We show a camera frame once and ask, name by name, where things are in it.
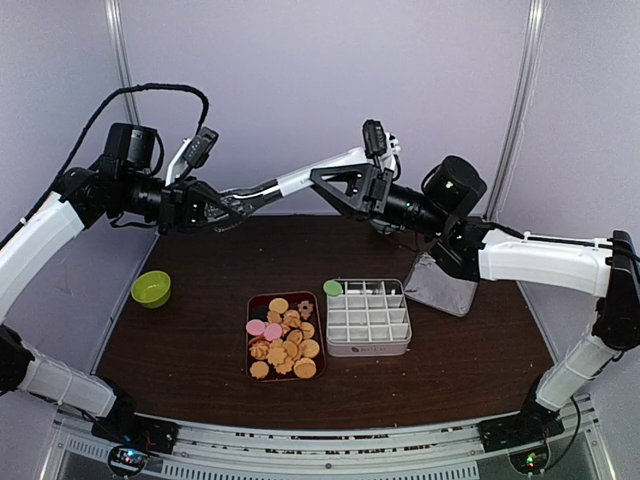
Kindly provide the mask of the white handled metal tongs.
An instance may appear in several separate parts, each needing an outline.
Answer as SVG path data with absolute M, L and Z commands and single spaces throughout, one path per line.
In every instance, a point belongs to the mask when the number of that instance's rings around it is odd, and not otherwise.
M 360 163 L 373 164 L 365 157 L 364 149 L 357 147 L 346 153 L 330 157 L 309 166 L 299 168 L 293 172 L 284 174 L 275 179 L 263 182 L 260 185 L 247 188 L 235 188 L 229 190 L 238 191 L 250 203 L 249 213 L 235 213 L 231 211 L 205 213 L 206 217 L 217 217 L 225 214 L 243 216 L 246 219 L 255 214 L 259 209 L 288 197 L 306 188 L 312 188 L 313 182 L 310 179 L 310 172 L 313 168 L 353 165 Z

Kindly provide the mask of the green round cookie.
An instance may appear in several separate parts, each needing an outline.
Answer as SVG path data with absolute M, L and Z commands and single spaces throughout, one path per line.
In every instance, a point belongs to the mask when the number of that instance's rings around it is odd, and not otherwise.
M 327 280 L 323 283 L 323 291 L 329 297 L 337 297 L 343 294 L 343 286 L 337 280 Z

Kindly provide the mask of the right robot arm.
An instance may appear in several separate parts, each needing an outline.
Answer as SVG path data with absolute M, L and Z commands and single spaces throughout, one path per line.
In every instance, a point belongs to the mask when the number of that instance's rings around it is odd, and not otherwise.
M 513 280 L 592 295 L 596 319 L 564 360 L 531 386 L 520 411 L 479 423 L 487 452 L 541 443 L 562 432 L 559 411 L 590 379 L 639 345 L 639 259 L 631 237 L 568 239 L 518 233 L 471 216 L 486 191 L 475 168 L 457 156 L 434 167 L 420 191 L 401 187 L 375 164 L 320 167 L 312 187 L 346 217 L 380 220 L 433 243 L 448 276 L 465 281 Z

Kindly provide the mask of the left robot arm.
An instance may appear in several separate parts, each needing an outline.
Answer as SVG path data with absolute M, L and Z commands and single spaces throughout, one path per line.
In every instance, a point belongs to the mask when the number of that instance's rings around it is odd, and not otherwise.
M 69 127 L 50 128 L 42 139 L 17 129 L 2 134 L 3 233 L 51 183 L 73 134 Z M 99 221 L 43 267 L 13 305 L 8 325 L 41 352 L 77 369 L 91 367 L 110 316 L 153 238 Z M 32 476 L 56 412 L 54 405 L 26 393 L 2 396 L 2 467 L 18 477 Z

